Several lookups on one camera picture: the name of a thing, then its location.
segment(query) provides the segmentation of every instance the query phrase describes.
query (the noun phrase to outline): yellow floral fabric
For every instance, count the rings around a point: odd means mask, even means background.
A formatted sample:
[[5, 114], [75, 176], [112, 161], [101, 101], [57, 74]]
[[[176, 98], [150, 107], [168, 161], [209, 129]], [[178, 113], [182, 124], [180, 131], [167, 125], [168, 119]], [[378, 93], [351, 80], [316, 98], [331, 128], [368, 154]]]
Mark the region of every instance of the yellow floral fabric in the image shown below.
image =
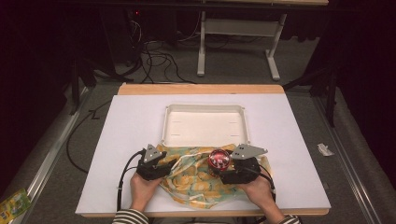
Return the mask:
[[[194, 208], [209, 209], [214, 205], [229, 200], [235, 195], [245, 194], [236, 185], [223, 185], [219, 177], [208, 172], [207, 158], [218, 147], [165, 147], [158, 145], [160, 151], [167, 155], [161, 164], [177, 159], [169, 176], [161, 183], [171, 197], [178, 203]], [[220, 147], [234, 150], [235, 145]], [[269, 170], [269, 163], [265, 156], [259, 159], [260, 164]]]

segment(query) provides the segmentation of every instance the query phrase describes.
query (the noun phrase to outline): human hand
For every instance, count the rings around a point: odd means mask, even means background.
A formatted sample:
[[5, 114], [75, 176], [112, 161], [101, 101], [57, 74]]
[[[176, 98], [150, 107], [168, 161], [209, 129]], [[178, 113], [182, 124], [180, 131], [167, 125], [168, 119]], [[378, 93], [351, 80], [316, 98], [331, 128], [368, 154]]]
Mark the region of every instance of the human hand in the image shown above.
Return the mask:
[[158, 178], [148, 181], [143, 179], [138, 173], [134, 173], [130, 181], [132, 195], [132, 204], [130, 208], [143, 212], [154, 195], [155, 189], [162, 180], [162, 178]]
[[[262, 174], [269, 176], [263, 169]], [[251, 202], [260, 207], [270, 223], [279, 223], [285, 218], [272, 197], [271, 184], [267, 179], [259, 175], [250, 183], [237, 186], [246, 193]]]

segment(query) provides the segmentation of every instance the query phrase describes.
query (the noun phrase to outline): white tray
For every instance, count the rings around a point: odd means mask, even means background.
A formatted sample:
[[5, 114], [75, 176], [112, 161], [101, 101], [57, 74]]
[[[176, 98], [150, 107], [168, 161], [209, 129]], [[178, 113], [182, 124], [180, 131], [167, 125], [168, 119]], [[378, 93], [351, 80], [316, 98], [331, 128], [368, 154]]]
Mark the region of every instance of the white tray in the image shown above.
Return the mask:
[[169, 105], [163, 144], [167, 147], [249, 144], [244, 110], [240, 105]]

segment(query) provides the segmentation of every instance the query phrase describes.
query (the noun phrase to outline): person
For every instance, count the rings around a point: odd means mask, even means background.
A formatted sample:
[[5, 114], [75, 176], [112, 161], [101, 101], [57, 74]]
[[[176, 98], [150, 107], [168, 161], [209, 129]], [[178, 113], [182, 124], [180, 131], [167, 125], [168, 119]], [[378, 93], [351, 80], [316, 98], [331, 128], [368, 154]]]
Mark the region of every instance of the person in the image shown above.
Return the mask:
[[[117, 212], [113, 224], [149, 224], [149, 219], [143, 214], [146, 206], [152, 198], [155, 189], [162, 179], [147, 181], [135, 173], [130, 181], [132, 203], [129, 209], [121, 209]], [[284, 215], [277, 207], [272, 195], [270, 183], [264, 177], [258, 176], [248, 184], [237, 185], [247, 197], [256, 204], [266, 216], [270, 224], [299, 224], [296, 216]]]

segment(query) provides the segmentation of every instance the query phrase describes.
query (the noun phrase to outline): white table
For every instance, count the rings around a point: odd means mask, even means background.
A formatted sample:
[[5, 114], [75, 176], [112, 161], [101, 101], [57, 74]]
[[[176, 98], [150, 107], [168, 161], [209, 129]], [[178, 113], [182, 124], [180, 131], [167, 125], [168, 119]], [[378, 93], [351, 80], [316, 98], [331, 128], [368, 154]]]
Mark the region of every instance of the white table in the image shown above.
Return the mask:
[[[274, 173], [276, 203], [280, 209], [286, 214], [306, 216], [320, 216], [329, 212], [329, 200], [288, 99], [280, 86], [130, 87], [134, 95], [116, 95], [113, 98], [82, 191], [77, 214], [84, 217], [115, 215], [117, 186], [126, 162], [136, 151], [148, 144], [155, 146], [161, 143], [165, 108], [171, 104], [243, 106], [246, 109], [247, 131], [251, 145], [269, 150], [266, 155]], [[119, 94], [128, 94], [128, 91], [122, 90], [121, 87]], [[137, 161], [138, 158], [131, 166], [136, 166]], [[134, 170], [130, 171], [124, 178], [122, 208], [128, 207], [131, 202], [128, 180], [133, 173]], [[148, 217], [241, 217], [260, 214], [258, 207], [247, 197], [235, 198], [210, 210], [196, 210], [173, 201], [160, 187], [157, 188], [146, 210]]]

